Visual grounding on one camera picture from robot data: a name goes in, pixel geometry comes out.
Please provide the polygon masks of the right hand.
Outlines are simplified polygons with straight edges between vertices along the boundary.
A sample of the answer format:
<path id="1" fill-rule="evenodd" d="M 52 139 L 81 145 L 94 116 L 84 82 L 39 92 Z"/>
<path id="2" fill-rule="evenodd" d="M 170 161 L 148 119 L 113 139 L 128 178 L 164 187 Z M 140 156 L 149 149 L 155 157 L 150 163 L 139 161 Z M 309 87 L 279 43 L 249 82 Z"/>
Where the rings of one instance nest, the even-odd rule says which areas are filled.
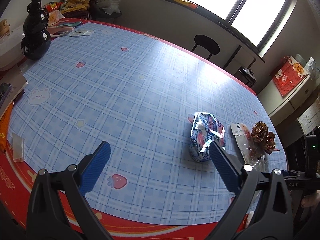
<path id="1" fill-rule="evenodd" d="M 320 201 L 319 190 L 315 193 L 305 196 L 302 199 L 301 205 L 303 208 L 317 206 Z"/>

